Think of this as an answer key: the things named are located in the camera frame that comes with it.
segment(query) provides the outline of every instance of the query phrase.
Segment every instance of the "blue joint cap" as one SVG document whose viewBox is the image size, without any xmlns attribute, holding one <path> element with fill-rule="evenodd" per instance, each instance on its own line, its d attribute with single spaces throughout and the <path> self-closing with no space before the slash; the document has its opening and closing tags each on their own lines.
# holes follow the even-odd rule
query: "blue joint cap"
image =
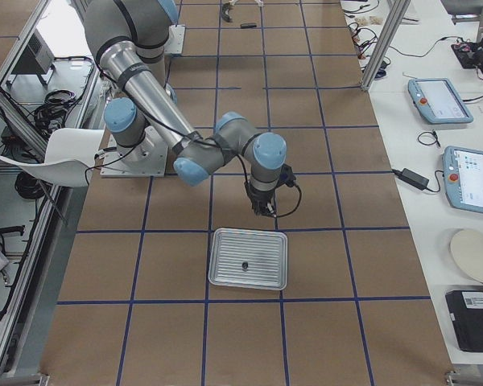
<svg viewBox="0 0 483 386">
<path fill-rule="evenodd" d="M 287 143 L 275 133 L 263 133 L 256 137 L 252 147 L 258 163 L 269 170 L 280 168 L 287 157 Z"/>
<path fill-rule="evenodd" d="M 174 169 L 179 177 L 192 187 L 209 177 L 209 173 L 201 165 L 188 158 L 177 158 L 174 161 Z"/>
<path fill-rule="evenodd" d="M 111 133 L 121 133 L 134 122 L 137 111 L 129 98 L 113 99 L 104 110 L 105 124 Z"/>
<path fill-rule="evenodd" d="M 246 118 L 241 116 L 240 114 L 235 113 L 234 111 L 229 111 L 228 113 L 225 113 L 222 116 L 222 118 L 220 118 L 218 120 L 215 127 L 213 127 L 213 132 L 218 133 L 218 130 L 220 130 L 222 128 L 222 126 L 226 125 L 227 123 L 229 123 L 231 121 L 234 121 L 235 119 L 245 119 L 246 120 Z"/>
<path fill-rule="evenodd" d="M 167 13 L 171 22 L 177 24 L 177 21 L 179 20 L 179 12 L 177 11 L 177 7 L 173 0 L 159 0 L 159 5 Z"/>
</svg>

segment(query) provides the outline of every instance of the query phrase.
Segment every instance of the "work surface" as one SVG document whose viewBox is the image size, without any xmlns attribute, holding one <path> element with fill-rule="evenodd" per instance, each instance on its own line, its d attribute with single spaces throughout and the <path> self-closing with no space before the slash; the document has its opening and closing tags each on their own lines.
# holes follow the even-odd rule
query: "work surface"
<svg viewBox="0 0 483 386">
<path fill-rule="evenodd" d="M 443 385 L 448 354 L 340 4 L 238 3 L 228 24 L 199 1 L 180 7 L 179 107 L 204 135 L 229 110 L 283 135 L 303 202 L 254 216 L 236 162 L 198 187 L 95 174 L 41 371 L 53 385 Z M 296 200 L 278 190 L 280 212 Z M 209 285 L 220 227 L 285 232 L 287 288 Z"/>
</svg>

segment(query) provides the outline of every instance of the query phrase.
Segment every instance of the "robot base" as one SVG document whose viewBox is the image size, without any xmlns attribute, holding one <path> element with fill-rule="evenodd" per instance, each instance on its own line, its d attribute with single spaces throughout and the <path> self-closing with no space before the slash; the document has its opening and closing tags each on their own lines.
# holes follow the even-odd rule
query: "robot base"
<svg viewBox="0 0 483 386">
<path fill-rule="evenodd" d="M 145 133 L 149 142 L 153 144 L 150 151 L 145 152 L 147 156 L 140 162 L 123 162 L 117 161 L 120 156 L 116 151 L 106 153 L 104 157 L 104 165 L 114 162 L 110 166 L 101 168 L 101 176 L 104 178 L 132 178 L 132 177 L 164 177 L 164 171 L 167 165 L 168 146 L 159 136 L 152 126 L 145 129 Z M 108 147 L 116 146 L 113 136 L 109 139 Z"/>
</svg>

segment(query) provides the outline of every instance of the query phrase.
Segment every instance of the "white plate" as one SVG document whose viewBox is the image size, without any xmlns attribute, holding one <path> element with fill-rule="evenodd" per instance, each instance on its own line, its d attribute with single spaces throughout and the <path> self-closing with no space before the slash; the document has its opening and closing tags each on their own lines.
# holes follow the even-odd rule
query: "white plate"
<svg viewBox="0 0 483 386">
<path fill-rule="evenodd" d="M 451 239 L 451 254 L 456 264 L 472 279 L 483 283 L 483 233 L 464 229 Z"/>
</svg>

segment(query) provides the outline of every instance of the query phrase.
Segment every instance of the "robotic arm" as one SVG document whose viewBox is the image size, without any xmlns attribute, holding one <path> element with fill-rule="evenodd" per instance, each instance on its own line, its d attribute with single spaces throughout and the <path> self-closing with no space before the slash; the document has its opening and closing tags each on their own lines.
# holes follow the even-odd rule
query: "robotic arm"
<svg viewBox="0 0 483 386">
<path fill-rule="evenodd" d="M 163 45 L 169 26 L 175 23 L 177 9 L 172 0 L 93 0 L 90 4 L 85 16 L 89 48 L 132 100 L 108 104 L 109 130 L 119 147 L 129 152 L 139 148 L 142 157 L 147 120 L 177 155 L 174 169 L 179 177 L 192 186 L 240 154 L 251 164 L 245 189 L 254 212 L 276 217 L 275 189 L 283 184 L 296 187 L 295 176 L 284 163 L 286 142 L 275 133 L 259 133 L 233 112 L 218 121 L 209 138 L 194 130 L 161 85 Z"/>
</svg>

